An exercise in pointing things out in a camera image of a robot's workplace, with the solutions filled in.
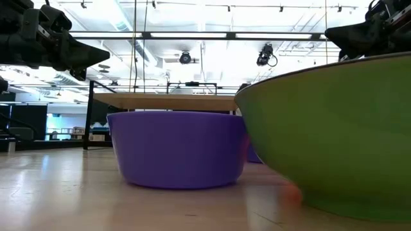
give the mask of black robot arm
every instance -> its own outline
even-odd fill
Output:
[[[325,35],[340,49],[340,61],[411,51],[411,0],[372,1],[365,22],[329,28]]]
[[[64,12],[48,5],[40,10],[29,0],[0,0],[0,64],[69,70],[84,81],[88,67],[110,53],[76,41]]]

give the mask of bowl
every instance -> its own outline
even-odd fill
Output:
[[[249,148],[247,149],[247,161],[251,163],[262,164],[261,160],[257,156],[251,144]]]
[[[147,111],[107,118],[127,182],[201,189],[234,183],[241,175],[249,138],[239,116]]]
[[[262,161],[304,201],[342,216],[411,221],[411,54],[315,67],[235,96]]]

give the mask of purple bowl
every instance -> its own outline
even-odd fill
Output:
[[[257,164],[262,164],[262,161],[259,159],[257,156],[256,152],[254,151],[254,148],[250,144],[248,150],[247,150],[247,160],[252,163],[257,163]]]
[[[205,112],[121,112],[108,117],[127,182],[201,189],[233,183],[249,145],[243,119]]]

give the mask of green bowl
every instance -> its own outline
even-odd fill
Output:
[[[285,74],[235,100],[256,153],[308,205],[411,221],[411,53]]]

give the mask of bowl rim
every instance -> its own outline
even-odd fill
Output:
[[[339,66],[339,65],[349,65],[349,64],[355,64],[355,63],[358,63],[358,62],[380,60],[380,59],[385,59],[385,58],[397,58],[397,57],[402,57],[402,56],[411,56],[411,51],[391,53],[391,54],[386,54],[386,55],[376,55],[376,56],[371,56],[371,57],[361,58],[361,59],[356,59],[356,60],[335,62],[335,63],[332,63],[332,64],[320,65],[320,66],[317,66],[317,67],[309,67],[309,68],[301,69],[301,70],[298,70],[298,71],[292,71],[292,72],[289,72],[289,73],[280,74],[279,76],[274,76],[274,77],[271,77],[271,78],[267,78],[263,81],[259,81],[255,84],[249,85],[249,86],[241,89],[240,91],[238,91],[236,93],[236,95],[234,97],[234,100],[237,98],[237,96],[239,96],[241,93],[244,93],[246,90],[248,90],[252,87],[255,87],[256,85],[259,85],[259,84],[265,83],[267,81],[270,81],[270,80],[289,77],[289,76],[292,76],[294,74],[299,74],[299,73],[303,73],[303,72],[306,72],[306,71],[308,72],[308,71],[314,71],[314,70],[317,70],[317,69],[324,69],[324,68],[334,67],[334,66]]]
[[[173,114],[180,114],[182,116],[184,115],[193,115],[193,114],[206,114],[206,115],[213,115],[214,117],[239,117],[241,118],[241,116],[237,116],[237,115],[230,115],[230,114],[224,114],[224,113],[218,113],[218,112],[198,112],[198,111],[165,111],[165,110],[146,110],[146,111],[133,111],[133,112],[116,112],[116,113],[111,113],[109,115],[107,115],[107,117],[117,117],[117,116],[125,116],[125,115],[130,115],[130,114],[139,114],[139,115],[150,115],[150,114],[169,114],[169,113],[173,113]]]

